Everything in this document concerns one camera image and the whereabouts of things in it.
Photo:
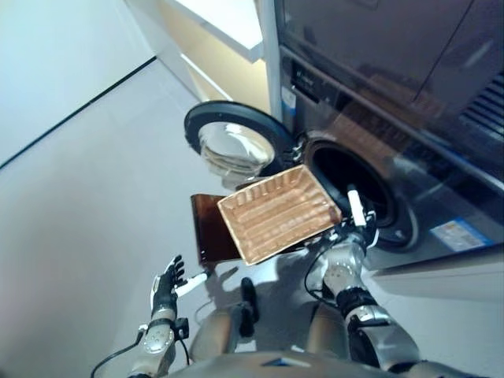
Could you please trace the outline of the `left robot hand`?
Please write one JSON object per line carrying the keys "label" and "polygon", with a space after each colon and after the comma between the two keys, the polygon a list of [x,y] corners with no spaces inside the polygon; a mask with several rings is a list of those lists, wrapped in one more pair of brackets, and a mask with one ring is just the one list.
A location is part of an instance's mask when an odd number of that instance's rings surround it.
{"label": "left robot hand", "polygon": [[183,258],[181,255],[176,255],[164,272],[154,277],[150,292],[152,315],[162,309],[171,309],[176,313],[177,300],[205,283],[211,276],[211,272],[207,269],[189,278],[185,278],[184,273]]}

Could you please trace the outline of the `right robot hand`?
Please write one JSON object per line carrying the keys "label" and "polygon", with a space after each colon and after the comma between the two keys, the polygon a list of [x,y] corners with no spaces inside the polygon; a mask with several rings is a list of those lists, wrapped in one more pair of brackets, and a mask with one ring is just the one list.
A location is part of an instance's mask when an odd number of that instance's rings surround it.
{"label": "right robot hand", "polygon": [[379,238],[379,230],[373,202],[351,184],[346,189],[346,196],[339,198],[336,204],[341,210],[341,221],[335,226],[336,233],[341,238],[346,238],[351,233],[360,235],[365,249],[374,247]]}

